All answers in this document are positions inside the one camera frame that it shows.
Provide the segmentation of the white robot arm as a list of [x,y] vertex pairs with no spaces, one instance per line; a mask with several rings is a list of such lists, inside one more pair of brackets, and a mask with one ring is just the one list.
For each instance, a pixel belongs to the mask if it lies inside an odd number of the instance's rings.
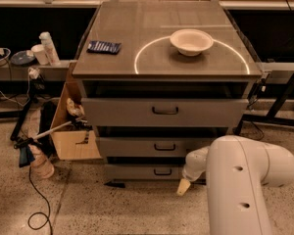
[[206,176],[211,235],[271,235],[262,187],[294,180],[294,156],[285,148],[235,135],[188,153],[177,194]]

